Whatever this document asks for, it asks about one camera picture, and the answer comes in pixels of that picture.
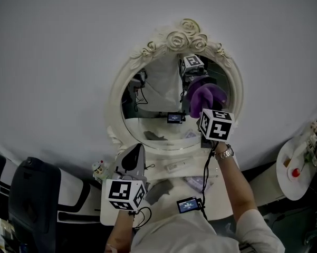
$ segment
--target red object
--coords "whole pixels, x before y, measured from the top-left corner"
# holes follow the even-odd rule
[[[292,176],[293,177],[298,177],[300,175],[300,170],[299,168],[296,168],[292,171]]]

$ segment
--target silver watch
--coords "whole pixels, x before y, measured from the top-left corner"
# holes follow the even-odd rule
[[[234,152],[231,148],[231,145],[227,144],[227,150],[223,153],[215,154],[215,159],[218,161],[219,159],[224,159],[231,156],[234,156]]]

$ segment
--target black device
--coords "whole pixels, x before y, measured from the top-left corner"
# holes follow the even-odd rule
[[[168,124],[182,124],[185,121],[185,112],[168,112]]]
[[[195,197],[177,201],[179,213],[201,210],[201,199]]]

